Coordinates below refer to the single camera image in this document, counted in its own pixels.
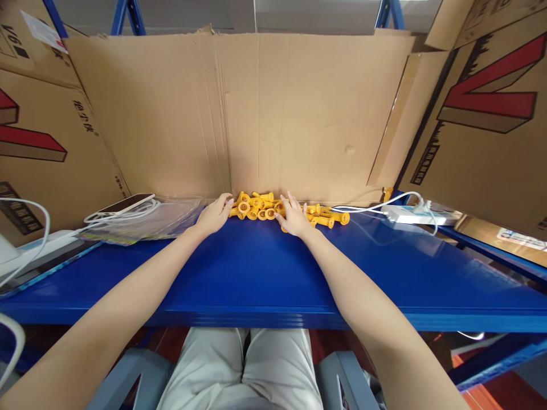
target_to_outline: pile of yellow parts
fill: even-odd
[[[281,199],[275,199],[273,195],[272,192],[263,195],[253,192],[252,196],[249,196],[241,191],[230,211],[230,217],[237,216],[239,219],[247,217],[250,220],[271,220],[275,219],[276,212],[285,216],[283,202],[281,202]],[[340,214],[338,212],[331,212],[331,207],[322,207],[319,204],[308,205],[306,217],[314,228],[317,224],[328,226],[332,229],[335,222],[340,222],[342,225],[349,223],[349,213],[344,212]]]

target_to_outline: khaki pants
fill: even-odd
[[[193,327],[158,410],[209,409],[263,397],[284,409],[322,409],[306,329]]]

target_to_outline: blue shelf surface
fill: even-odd
[[[325,236],[418,330],[547,332],[547,297],[413,225],[352,214]],[[72,324],[169,241],[103,245],[0,302],[20,323]],[[150,326],[345,329],[321,270],[276,221],[231,218],[188,260]]]
[[[453,227],[441,226],[439,227],[439,232],[456,240],[458,243],[505,265],[509,269],[513,269],[515,272],[520,273],[543,286],[547,286],[547,268],[544,266],[530,262],[527,259],[513,255],[500,248],[488,245],[487,243],[464,235],[463,233],[456,232]]]

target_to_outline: smartphone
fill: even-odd
[[[116,202],[114,205],[110,205],[105,209],[101,209],[97,212],[97,215],[121,215],[133,208],[138,207],[141,203],[146,202],[149,199],[154,198],[155,194],[137,194],[125,198],[122,201]]]

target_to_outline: hand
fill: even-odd
[[[226,201],[231,196],[232,194],[222,194],[215,202],[201,211],[198,221],[195,223],[195,229],[207,237],[222,228],[228,219],[232,205],[234,205],[234,198]]]
[[[308,209],[308,204],[304,204],[304,207],[300,209],[300,205],[294,196],[287,191],[288,200],[281,195],[281,201],[285,207],[285,217],[282,217],[277,212],[275,213],[275,219],[278,220],[279,224],[287,230],[288,233],[294,236],[302,238],[306,232],[314,230],[314,227],[309,223],[308,218],[306,218],[306,210]]]

